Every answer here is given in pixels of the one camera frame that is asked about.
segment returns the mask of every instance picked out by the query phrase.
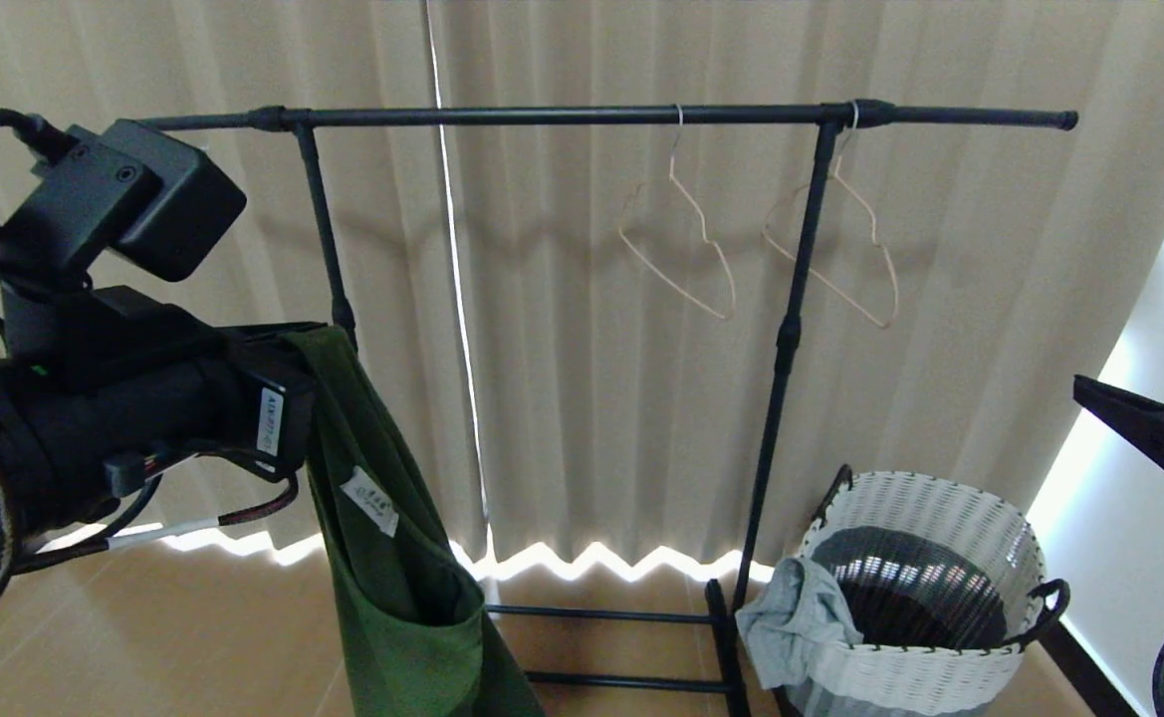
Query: black and white basket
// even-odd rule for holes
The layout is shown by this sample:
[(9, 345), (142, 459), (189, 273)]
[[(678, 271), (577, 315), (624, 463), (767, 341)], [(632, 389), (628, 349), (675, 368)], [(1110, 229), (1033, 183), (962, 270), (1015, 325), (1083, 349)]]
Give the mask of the black and white basket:
[(917, 473), (845, 467), (800, 555), (833, 573), (867, 644), (817, 644), (786, 688), (804, 717), (984, 714), (1069, 603), (1017, 507)]

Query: green cloth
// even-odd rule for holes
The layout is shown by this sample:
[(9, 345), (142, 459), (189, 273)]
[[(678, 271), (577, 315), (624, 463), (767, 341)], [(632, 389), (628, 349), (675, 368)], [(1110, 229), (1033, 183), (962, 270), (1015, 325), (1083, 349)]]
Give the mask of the green cloth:
[[(319, 384), (307, 469), (355, 716), (540, 716), (345, 333), (326, 327), (286, 339)], [(395, 504), (395, 537), (341, 490), (356, 467)]]

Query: black baseboard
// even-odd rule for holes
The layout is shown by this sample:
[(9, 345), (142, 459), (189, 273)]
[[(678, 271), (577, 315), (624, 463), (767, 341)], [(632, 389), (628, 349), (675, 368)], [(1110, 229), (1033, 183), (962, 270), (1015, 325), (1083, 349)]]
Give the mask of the black baseboard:
[(1046, 654), (1055, 659), (1059, 672), (1072, 682), (1091, 711), (1099, 717), (1138, 717), (1138, 712), (1126, 702), (1122, 693), (1114, 688), (1108, 676), (1095, 665), (1091, 654), (1083, 648), (1064, 623), (1046, 631), (1041, 641)]

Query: brown tile floor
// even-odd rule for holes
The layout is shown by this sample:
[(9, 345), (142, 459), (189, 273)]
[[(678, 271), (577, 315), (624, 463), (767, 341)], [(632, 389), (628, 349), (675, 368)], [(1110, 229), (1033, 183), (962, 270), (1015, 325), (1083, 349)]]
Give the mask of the brown tile floor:
[[(505, 603), (704, 611), (700, 582), (669, 568), (636, 584), (603, 569), (565, 582), (532, 568), (499, 590)], [(540, 617), (501, 617), (499, 627), (535, 670), (718, 677), (705, 627)], [(744, 668), (755, 716), (775, 716)], [(281, 568), (149, 546), (17, 577), (0, 603), (0, 716), (349, 717), (346, 684), (322, 553)], [(540, 686), (540, 697), (554, 717), (726, 714), (723, 698), (691, 694)], [(1032, 649), (991, 716), (1052, 714), (1091, 712)]]

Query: curtain fold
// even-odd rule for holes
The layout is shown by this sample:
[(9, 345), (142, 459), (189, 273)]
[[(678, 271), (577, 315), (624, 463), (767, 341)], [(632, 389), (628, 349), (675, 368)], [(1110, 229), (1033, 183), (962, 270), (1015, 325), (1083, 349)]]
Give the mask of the curtain fold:
[[(102, 132), (118, 118), (263, 105), (431, 106), (419, 3), (20, 3), (0, 1), (0, 106)], [(312, 201), (292, 136), (184, 133), (249, 198), (198, 272), (166, 285), (105, 255), (95, 285), (127, 283), (213, 326), (329, 320)], [(318, 130), (324, 176), (359, 319), (362, 361), (418, 455), (450, 534), (485, 539), (445, 227), (434, 128)], [(30, 158), (0, 136), (0, 214), (34, 186)], [(148, 517), (212, 516), (275, 494), (218, 460), (168, 476)], [(303, 504), (267, 523), (281, 546), (319, 528)]]
[[(873, 329), (815, 281), (760, 558), (808, 523), (833, 468), (932, 473), (1028, 506), (1164, 236), (1164, 5), (435, 3), (442, 101), (1077, 108), (1073, 133), (892, 127), (844, 172), (872, 200), (901, 314)], [(460, 267), (496, 548), (604, 541), (712, 560), (740, 545), (792, 263), (759, 240), (805, 182), (815, 130), (688, 127), (679, 176), (736, 276), (716, 321), (643, 269), (631, 236), (708, 304), (712, 250), (665, 182), (676, 128), (454, 128)], [(795, 243), (801, 204), (778, 213)], [(814, 258), (865, 305), (890, 286), (831, 190)]]

